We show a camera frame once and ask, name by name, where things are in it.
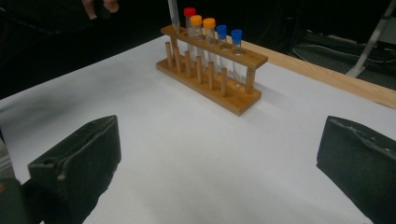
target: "glass test tube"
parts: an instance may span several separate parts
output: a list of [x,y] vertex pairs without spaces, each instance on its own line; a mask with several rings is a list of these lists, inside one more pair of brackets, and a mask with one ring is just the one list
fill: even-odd
[[[204,29],[205,29],[205,38],[206,38],[206,44],[207,45],[217,45],[218,41],[215,37],[215,26],[216,26],[216,21],[213,18],[206,18],[203,21]],[[215,65],[215,74],[218,73],[218,68],[217,68],[217,55],[212,52],[207,52],[207,62],[206,66],[208,66],[209,62],[213,62]]]
[[[187,36],[193,37],[194,33],[191,27],[191,17],[195,16],[195,7],[185,7],[184,8],[184,16],[186,17],[186,29]],[[195,61],[195,46],[192,44],[188,44],[188,50],[190,52],[191,59]]]
[[[231,45],[227,44],[227,26],[226,25],[218,25],[216,27],[219,38],[219,48],[222,50],[230,50]],[[220,69],[228,66],[228,59],[220,57]]]
[[[232,53],[234,55],[243,55],[245,51],[241,48],[242,42],[242,31],[241,30],[232,30],[231,38],[233,40],[233,50]],[[236,82],[236,87],[239,87],[242,83],[241,80],[241,64],[233,62],[233,79]]]
[[[200,15],[191,16],[190,18],[191,28],[193,36],[196,40],[204,40],[204,35],[202,34],[202,17]],[[202,62],[205,62],[204,50],[198,47],[196,49],[196,56],[201,56]]]

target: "red cap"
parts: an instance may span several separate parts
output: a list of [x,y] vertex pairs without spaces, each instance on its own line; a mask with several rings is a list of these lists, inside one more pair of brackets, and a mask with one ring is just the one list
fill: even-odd
[[195,7],[185,7],[184,16],[185,17],[195,16]]

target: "white table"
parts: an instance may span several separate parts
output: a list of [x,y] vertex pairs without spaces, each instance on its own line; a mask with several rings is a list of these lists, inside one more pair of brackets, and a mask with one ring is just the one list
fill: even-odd
[[122,160],[87,224],[371,223],[316,167],[318,146],[328,116],[395,139],[394,109],[266,63],[262,98],[237,117],[156,69],[168,40],[1,100],[16,177],[83,124],[117,115]]

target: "rack top shelf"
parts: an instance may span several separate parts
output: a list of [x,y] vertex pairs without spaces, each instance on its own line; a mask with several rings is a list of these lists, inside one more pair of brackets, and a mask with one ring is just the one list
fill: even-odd
[[186,42],[188,44],[192,44],[198,48],[208,50],[212,53],[215,53],[221,57],[227,58],[231,61],[234,61],[236,63],[240,63],[247,68],[256,70],[263,64],[265,64],[268,61],[268,57],[265,55],[262,55],[260,53],[257,53],[252,50],[244,49],[242,46],[242,49],[245,51],[245,54],[243,55],[235,55],[232,53],[231,50],[222,50],[219,48],[219,45],[207,45],[206,41],[204,40],[196,40],[192,37],[187,37],[187,29],[180,27],[179,33],[177,34],[173,28],[172,25],[165,26],[161,29],[161,33],[163,35],[169,35],[171,38],[175,38],[178,40],[181,40],[183,42]]

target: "test tube cap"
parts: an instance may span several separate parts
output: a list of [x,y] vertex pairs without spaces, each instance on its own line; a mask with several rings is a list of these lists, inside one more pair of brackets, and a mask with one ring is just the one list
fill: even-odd
[[203,25],[204,25],[204,28],[207,28],[207,29],[215,28],[216,21],[213,18],[206,18],[203,21]]
[[191,25],[193,25],[193,26],[201,25],[202,24],[202,16],[200,16],[200,15],[191,16],[190,22],[191,22]]
[[184,16],[185,17],[191,17],[191,16],[195,16],[195,7],[185,7],[184,8]]
[[218,32],[219,39],[225,39],[227,36],[227,25],[218,25],[216,31]]
[[231,38],[233,39],[234,44],[241,44],[242,40],[242,30],[232,30],[231,31]]

